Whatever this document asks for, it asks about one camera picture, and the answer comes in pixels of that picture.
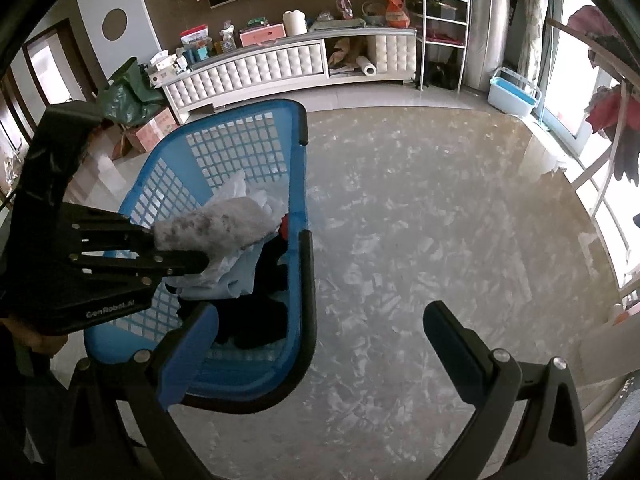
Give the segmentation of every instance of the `orange bag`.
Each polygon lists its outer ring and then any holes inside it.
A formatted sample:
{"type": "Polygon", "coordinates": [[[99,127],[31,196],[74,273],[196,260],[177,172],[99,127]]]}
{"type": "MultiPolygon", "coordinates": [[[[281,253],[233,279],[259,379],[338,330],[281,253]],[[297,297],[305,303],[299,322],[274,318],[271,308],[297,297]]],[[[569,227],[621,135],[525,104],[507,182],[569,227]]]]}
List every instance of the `orange bag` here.
{"type": "Polygon", "coordinates": [[[404,12],[402,0],[389,0],[386,7],[386,22],[390,27],[407,28],[409,26],[409,16],[404,12]]]}

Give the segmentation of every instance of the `tufted cabinet drawer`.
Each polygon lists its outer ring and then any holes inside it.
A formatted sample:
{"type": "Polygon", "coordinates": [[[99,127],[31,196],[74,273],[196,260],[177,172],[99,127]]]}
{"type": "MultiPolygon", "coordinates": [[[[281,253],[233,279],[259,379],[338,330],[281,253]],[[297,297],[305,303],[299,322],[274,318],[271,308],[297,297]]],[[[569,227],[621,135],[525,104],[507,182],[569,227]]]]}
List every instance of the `tufted cabinet drawer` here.
{"type": "Polygon", "coordinates": [[[175,105],[182,108],[224,92],[267,81],[322,73],[322,58],[319,43],[270,50],[194,72],[168,85],[166,91],[175,105]]]}
{"type": "Polygon", "coordinates": [[[415,36],[367,36],[367,56],[379,74],[415,72],[415,36]]]}

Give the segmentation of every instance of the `person's hand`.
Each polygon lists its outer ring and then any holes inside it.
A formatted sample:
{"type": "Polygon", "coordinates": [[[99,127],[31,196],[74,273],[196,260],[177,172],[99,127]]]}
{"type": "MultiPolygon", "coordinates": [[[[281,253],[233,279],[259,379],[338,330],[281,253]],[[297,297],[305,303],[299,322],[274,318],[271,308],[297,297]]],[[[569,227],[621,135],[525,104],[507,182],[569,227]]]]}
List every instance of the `person's hand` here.
{"type": "Polygon", "coordinates": [[[0,323],[23,345],[31,348],[36,354],[53,357],[68,340],[66,335],[42,335],[13,317],[0,319],[0,323]]]}

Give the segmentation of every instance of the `blue laundry basket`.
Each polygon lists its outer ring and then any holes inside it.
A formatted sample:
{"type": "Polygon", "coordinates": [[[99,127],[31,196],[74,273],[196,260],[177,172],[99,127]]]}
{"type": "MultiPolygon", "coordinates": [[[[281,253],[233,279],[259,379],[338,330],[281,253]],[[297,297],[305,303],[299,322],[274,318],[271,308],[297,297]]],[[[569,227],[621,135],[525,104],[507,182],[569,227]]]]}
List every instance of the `blue laundry basket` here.
{"type": "MultiPolygon", "coordinates": [[[[250,182],[289,177],[289,288],[285,339],[252,350],[214,344],[184,404],[227,413],[253,413],[280,402],[302,379],[316,346],[312,239],[307,229],[306,110],[276,99],[246,105],[181,126],[149,154],[119,213],[151,227],[156,219],[193,210],[209,200],[230,174],[250,182]]],[[[177,297],[164,284],[151,308],[84,331],[87,352],[105,363],[124,362],[153,349],[181,325],[177,297]]]]}

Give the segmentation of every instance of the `green plastic bag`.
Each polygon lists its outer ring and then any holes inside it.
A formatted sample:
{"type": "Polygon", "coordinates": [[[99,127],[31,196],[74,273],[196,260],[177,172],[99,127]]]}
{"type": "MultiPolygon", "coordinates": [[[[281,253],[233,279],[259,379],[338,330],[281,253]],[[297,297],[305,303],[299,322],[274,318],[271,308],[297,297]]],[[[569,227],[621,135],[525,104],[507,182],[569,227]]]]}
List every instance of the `green plastic bag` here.
{"type": "Polygon", "coordinates": [[[110,77],[113,83],[98,92],[97,104],[105,118],[124,127],[142,126],[165,105],[164,94],[151,88],[149,77],[131,57],[110,77]]]}

